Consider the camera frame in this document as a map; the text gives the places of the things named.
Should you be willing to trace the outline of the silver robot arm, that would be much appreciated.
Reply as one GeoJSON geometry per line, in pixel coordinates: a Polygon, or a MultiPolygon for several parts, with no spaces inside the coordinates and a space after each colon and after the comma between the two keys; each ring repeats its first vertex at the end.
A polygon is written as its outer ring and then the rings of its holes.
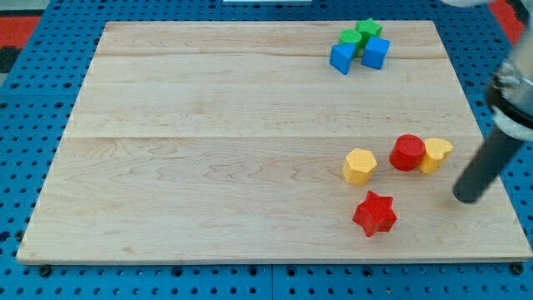
{"type": "Polygon", "coordinates": [[[486,90],[495,125],[522,141],[532,140],[532,15],[486,90]]]}

